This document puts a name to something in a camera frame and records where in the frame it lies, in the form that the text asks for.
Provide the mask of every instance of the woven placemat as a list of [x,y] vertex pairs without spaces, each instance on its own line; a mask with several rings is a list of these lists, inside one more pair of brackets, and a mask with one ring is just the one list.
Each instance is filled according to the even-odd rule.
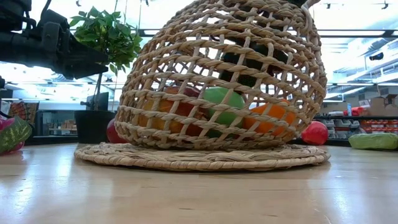
[[190,170],[272,170],[321,164],[330,155],[313,146],[284,145],[250,151],[156,150],[131,144],[100,144],[75,151],[75,157],[97,164],[137,166],[152,169]]

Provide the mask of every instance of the wooden floor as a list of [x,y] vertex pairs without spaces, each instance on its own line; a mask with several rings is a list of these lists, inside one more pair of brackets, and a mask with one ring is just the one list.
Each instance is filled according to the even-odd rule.
[[97,166],[76,144],[0,157],[0,223],[397,223],[398,152],[329,147],[330,163],[273,172]]

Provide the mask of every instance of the wicker basket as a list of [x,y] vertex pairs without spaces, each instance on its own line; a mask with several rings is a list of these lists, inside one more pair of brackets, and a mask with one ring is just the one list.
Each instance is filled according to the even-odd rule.
[[[127,77],[119,135],[132,144],[198,150],[264,148],[295,138],[326,95],[320,37],[308,12],[318,1],[298,7],[280,0],[199,0],[179,11],[145,45]],[[221,102],[204,97],[215,86],[226,90]],[[240,108],[231,103],[236,95],[244,100]],[[264,103],[262,113],[250,110]],[[272,114],[274,106],[283,112]],[[224,114],[233,122],[218,122]],[[249,119],[254,124],[244,128]],[[260,132],[261,123],[271,128]]]

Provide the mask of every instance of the cable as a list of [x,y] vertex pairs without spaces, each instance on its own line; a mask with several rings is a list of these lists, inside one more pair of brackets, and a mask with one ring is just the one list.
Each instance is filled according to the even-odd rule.
[[41,19],[43,18],[44,13],[49,9],[50,3],[51,3],[51,0],[47,0],[47,2],[45,3],[45,6],[42,10],[42,14],[40,16]]

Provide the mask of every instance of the plant pot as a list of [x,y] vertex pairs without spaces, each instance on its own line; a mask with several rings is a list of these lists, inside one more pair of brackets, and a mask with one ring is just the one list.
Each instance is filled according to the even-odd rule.
[[78,141],[82,144],[108,142],[106,127],[116,116],[110,111],[75,111]]

